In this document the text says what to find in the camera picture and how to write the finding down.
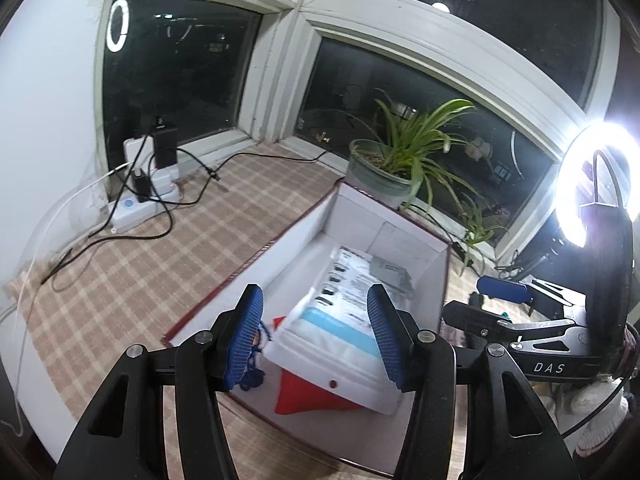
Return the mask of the red white cloth item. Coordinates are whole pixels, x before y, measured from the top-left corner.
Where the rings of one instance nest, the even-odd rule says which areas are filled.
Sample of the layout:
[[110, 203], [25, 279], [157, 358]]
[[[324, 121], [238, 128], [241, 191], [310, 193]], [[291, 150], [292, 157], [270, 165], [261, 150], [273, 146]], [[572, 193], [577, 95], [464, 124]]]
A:
[[277, 415], [288, 416], [308, 412], [332, 411], [352, 412], [363, 410], [363, 406], [322, 389], [311, 382], [274, 365], [264, 363], [273, 369], [273, 380], [278, 386], [278, 395], [273, 411]]

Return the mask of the black plug adapter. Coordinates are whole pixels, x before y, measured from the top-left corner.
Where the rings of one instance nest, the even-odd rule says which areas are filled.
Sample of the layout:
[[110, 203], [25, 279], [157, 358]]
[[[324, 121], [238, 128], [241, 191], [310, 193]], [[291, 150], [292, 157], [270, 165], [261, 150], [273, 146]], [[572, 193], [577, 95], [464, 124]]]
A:
[[135, 169], [131, 176], [134, 186], [134, 195], [139, 203], [148, 202], [151, 198], [152, 188], [149, 176], [141, 169]]

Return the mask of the white blue wipes pack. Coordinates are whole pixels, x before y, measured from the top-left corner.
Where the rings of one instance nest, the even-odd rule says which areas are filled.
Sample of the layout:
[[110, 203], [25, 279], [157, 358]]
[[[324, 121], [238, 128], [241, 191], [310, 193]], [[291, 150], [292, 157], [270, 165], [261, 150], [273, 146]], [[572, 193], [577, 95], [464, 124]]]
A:
[[381, 284], [373, 256], [340, 246], [308, 294], [274, 330], [264, 357], [307, 382], [383, 415], [400, 392], [388, 379], [367, 314], [367, 292]]

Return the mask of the plaid beige mat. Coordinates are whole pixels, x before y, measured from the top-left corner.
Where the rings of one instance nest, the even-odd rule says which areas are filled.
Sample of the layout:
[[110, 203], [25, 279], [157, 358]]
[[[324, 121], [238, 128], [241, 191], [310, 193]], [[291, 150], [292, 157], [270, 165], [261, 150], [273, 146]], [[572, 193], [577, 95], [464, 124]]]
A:
[[8, 285], [25, 341], [14, 368], [25, 416], [52, 458], [130, 344], [163, 336], [273, 237], [329, 192], [337, 174], [259, 145], [228, 162], [219, 183], [186, 180], [199, 204], [92, 248], [55, 278], [37, 263]]

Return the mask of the green potted spider plant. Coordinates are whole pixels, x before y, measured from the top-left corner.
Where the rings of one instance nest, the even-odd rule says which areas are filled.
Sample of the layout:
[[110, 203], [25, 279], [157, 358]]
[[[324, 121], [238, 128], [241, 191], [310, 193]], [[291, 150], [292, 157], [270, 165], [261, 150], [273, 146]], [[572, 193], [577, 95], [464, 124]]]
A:
[[362, 139], [349, 144], [349, 158], [360, 157], [372, 170], [386, 178], [405, 182], [406, 196], [400, 201], [402, 209], [412, 208], [421, 216], [431, 214], [434, 186], [441, 186], [454, 203], [464, 235], [458, 243], [458, 257], [464, 270], [474, 266], [472, 253], [479, 244], [491, 240], [501, 229], [497, 223], [484, 225], [483, 206], [486, 197], [480, 188], [438, 160], [456, 148], [468, 148], [471, 142], [461, 133], [451, 132], [460, 118], [472, 113], [475, 104], [465, 98], [442, 102], [432, 110], [404, 116], [395, 110], [396, 103], [383, 91], [375, 100], [376, 110], [368, 124], [347, 112], [345, 116], [359, 122], [370, 133], [365, 148]]

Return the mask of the white power strip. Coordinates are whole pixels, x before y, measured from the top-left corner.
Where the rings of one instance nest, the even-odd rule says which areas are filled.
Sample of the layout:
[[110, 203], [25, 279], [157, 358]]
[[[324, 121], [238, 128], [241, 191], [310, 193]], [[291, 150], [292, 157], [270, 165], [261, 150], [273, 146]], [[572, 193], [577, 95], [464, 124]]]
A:
[[165, 212], [165, 208], [160, 202], [154, 202], [154, 200], [139, 202], [133, 195], [127, 193], [122, 196], [118, 205], [111, 202], [110, 208], [115, 211], [108, 222], [112, 234], [125, 233], [140, 226], [146, 220]]

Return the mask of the grey leaflet in box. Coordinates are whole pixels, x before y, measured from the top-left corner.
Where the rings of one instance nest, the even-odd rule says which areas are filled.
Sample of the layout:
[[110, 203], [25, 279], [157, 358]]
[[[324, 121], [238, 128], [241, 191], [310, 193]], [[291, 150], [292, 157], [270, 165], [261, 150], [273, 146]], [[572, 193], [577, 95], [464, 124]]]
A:
[[394, 301], [409, 301], [413, 297], [413, 286], [408, 271], [402, 266], [373, 256], [370, 274], [380, 282]]

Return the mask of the red cardboard box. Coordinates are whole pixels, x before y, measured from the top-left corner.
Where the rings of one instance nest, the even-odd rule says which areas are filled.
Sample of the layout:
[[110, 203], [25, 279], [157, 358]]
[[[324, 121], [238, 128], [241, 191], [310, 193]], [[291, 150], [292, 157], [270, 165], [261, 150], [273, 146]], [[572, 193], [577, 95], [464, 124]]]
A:
[[249, 284], [264, 295], [262, 320], [269, 330], [258, 365], [265, 372], [257, 388], [233, 389], [230, 398], [271, 427], [337, 460], [359, 468], [392, 474], [411, 413], [413, 397], [400, 392], [397, 410], [383, 415], [367, 408], [352, 412], [308, 412], [277, 415], [278, 386], [264, 363], [272, 333], [309, 292], [335, 248], [345, 246], [405, 268], [413, 297], [408, 306], [416, 324], [437, 332], [447, 288], [448, 244], [377, 200], [340, 183], [284, 233], [243, 264], [186, 314], [167, 334], [178, 346], [207, 330], [221, 312], [234, 308]]

